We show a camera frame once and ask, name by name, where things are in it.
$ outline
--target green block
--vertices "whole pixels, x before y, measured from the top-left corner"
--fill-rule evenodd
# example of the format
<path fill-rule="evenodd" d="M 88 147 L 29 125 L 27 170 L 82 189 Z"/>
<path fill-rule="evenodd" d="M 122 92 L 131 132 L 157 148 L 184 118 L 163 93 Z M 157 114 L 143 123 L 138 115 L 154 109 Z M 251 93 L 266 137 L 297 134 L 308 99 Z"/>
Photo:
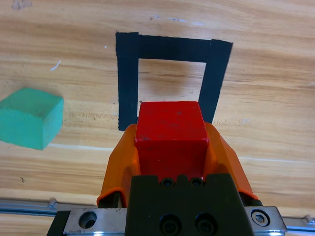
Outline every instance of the green block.
<path fill-rule="evenodd" d="M 0 102 L 0 140 L 44 150 L 63 124 L 63 98 L 23 88 Z"/>

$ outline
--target wooden table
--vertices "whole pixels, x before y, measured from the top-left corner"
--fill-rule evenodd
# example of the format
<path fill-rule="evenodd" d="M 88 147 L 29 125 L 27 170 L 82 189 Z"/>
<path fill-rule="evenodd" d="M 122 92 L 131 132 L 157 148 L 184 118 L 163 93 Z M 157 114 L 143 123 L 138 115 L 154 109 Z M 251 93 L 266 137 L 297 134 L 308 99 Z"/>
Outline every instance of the wooden table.
<path fill-rule="evenodd" d="M 1 0 L 0 100 L 30 86 L 65 108 L 45 151 L 0 143 L 0 197 L 95 203 L 122 135 L 117 31 L 233 42 L 213 124 L 265 205 L 315 215 L 312 0 Z M 141 59 L 139 101 L 197 100 L 204 68 Z M 51 220 L 1 215 L 0 234 L 44 235 Z"/>

